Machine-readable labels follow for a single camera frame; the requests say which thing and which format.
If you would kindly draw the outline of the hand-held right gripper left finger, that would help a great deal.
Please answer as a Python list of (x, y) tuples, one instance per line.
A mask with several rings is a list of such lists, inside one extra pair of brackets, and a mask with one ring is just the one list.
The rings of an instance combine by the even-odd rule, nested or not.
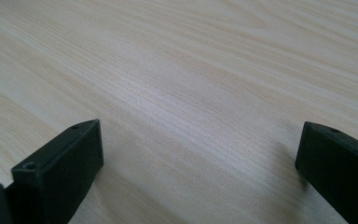
[(15, 224), (67, 224), (103, 167), (100, 121), (78, 123), (11, 169)]

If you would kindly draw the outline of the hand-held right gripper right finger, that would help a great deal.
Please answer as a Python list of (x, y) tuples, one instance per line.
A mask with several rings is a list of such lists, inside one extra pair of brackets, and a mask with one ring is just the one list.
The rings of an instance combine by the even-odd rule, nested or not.
[(357, 139), (307, 121), (295, 167), (349, 224), (358, 224)]

